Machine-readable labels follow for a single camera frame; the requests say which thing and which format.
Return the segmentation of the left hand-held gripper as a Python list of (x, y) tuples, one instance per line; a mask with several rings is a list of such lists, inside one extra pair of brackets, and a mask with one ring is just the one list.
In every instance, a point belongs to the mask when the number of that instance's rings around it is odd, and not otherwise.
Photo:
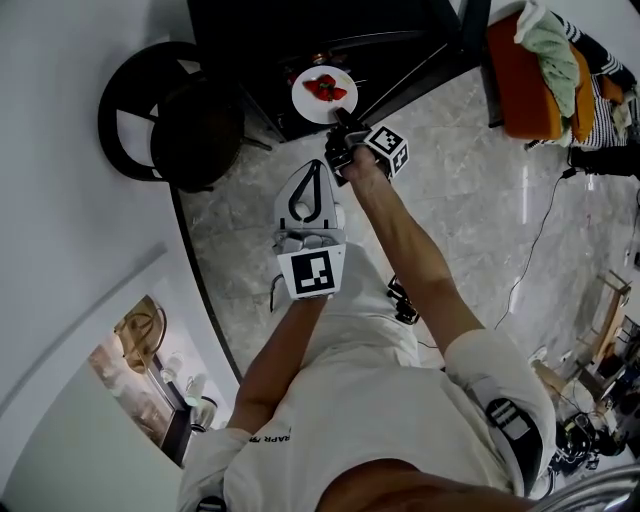
[(280, 230), (304, 225), (321, 230), (284, 230), (274, 235), (274, 252), (293, 300), (333, 295), (340, 291), (346, 236), (337, 226), (332, 173), (311, 160), (284, 183), (274, 202)]

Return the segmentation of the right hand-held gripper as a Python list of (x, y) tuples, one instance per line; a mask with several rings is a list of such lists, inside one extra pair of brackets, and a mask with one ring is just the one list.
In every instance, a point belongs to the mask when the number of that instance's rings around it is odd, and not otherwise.
[(344, 107), (333, 111), (337, 125), (328, 134), (325, 159), (339, 187), (347, 184), (342, 170), (353, 162), (357, 146), (366, 146), (376, 165), (391, 181), (408, 163), (408, 142), (386, 126), (372, 129), (357, 120)]

